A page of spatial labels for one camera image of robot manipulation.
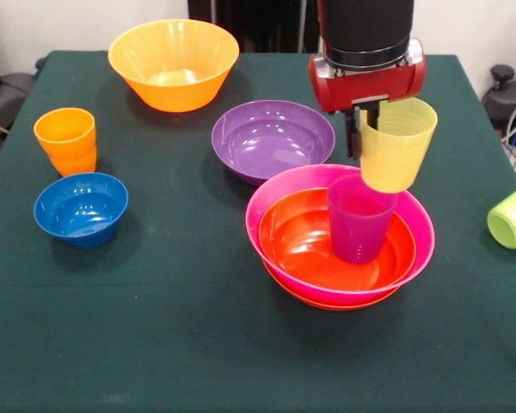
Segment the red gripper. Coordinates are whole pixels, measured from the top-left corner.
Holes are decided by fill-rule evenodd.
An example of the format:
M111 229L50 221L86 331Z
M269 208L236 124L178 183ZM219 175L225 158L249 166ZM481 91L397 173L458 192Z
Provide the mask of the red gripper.
M393 65L369 71L336 69L322 54L313 54L308 63L310 82L324 112L344 112L347 156L359 159L361 133L359 111L364 104L367 125L378 129L380 101L417 96L426 76L426 57L420 41L409 41L408 50Z

